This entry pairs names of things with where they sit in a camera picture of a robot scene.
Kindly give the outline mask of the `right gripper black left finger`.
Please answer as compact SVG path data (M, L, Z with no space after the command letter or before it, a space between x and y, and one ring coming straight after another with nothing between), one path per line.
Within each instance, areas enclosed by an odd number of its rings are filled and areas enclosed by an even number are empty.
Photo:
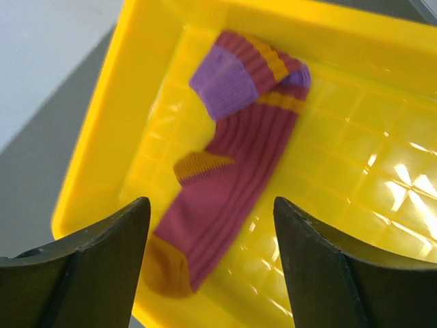
M111 216L1 258L2 327L128 327L150 226L140 197Z

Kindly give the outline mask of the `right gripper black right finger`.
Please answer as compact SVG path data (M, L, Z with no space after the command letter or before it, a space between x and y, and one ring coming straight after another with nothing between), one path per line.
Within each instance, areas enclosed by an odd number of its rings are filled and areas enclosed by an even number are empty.
M296 327L436 326L436 264L360 241L284 197L273 215Z

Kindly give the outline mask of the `maroon sock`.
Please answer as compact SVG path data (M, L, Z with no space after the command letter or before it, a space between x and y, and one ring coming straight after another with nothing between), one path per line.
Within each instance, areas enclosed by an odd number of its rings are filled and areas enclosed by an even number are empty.
M174 165L181 190L149 237L144 280L166 297L196 292L266 188L311 86L306 64L223 31L190 79L216 127Z

